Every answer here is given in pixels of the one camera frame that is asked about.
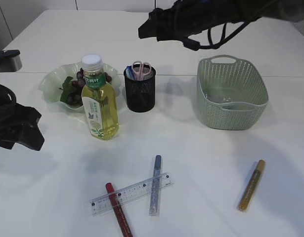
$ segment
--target bottle label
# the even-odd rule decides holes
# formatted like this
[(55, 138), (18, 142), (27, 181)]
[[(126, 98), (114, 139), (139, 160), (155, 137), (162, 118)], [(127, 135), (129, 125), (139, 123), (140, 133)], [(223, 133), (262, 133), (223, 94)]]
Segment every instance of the bottle label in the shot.
[(90, 133), (96, 137), (103, 137), (102, 117), (99, 102), (89, 97), (83, 97), (83, 104), (88, 120)]
[(84, 76), (86, 85), (89, 88), (99, 88), (105, 85), (106, 83), (106, 75), (104, 73), (100, 73), (98, 75), (87, 77)]

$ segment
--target white bottle cap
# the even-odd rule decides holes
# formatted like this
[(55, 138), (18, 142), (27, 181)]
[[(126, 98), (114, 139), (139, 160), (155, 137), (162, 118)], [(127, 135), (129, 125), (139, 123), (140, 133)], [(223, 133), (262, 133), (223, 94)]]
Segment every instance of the white bottle cap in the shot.
[(98, 54), (87, 54), (82, 58), (82, 68), (86, 72), (97, 72), (103, 68), (102, 58)]

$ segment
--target woven basket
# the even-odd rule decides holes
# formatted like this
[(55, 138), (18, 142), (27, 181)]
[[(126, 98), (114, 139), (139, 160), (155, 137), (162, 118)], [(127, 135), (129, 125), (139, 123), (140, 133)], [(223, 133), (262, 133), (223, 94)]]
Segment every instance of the woven basket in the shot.
[[(222, 58), (235, 62), (215, 62)], [(202, 122), (224, 130), (250, 128), (268, 103), (265, 84), (254, 65), (228, 55), (199, 62), (197, 98)]]

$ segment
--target plastic bottle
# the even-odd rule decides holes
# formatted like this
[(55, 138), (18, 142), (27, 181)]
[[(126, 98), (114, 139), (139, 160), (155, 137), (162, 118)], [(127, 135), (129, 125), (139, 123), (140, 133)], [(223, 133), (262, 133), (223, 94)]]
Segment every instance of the plastic bottle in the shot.
[(106, 82), (102, 59), (97, 54), (82, 58), (86, 85), (82, 100), (92, 136), (110, 140), (119, 130), (116, 93)]

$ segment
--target pen cup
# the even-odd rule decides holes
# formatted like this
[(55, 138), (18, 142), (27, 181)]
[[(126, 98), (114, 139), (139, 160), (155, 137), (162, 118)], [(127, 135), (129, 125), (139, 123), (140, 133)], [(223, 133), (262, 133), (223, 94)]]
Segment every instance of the pen cup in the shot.
[[(134, 65), (133, 69), (138, 71), (138, 67), (139, 65)], [(148, 71), (149, 67), (144, 65), (144, 72), (147, 73)], [(151, 110), (155, 106), (155, 69), (152, 67), (151, 72), (144, 77), (145, 80), (132, 80), (128, 78), (126, 69), (123, 75), (126, 84), (128, 108), (138, 113)]]

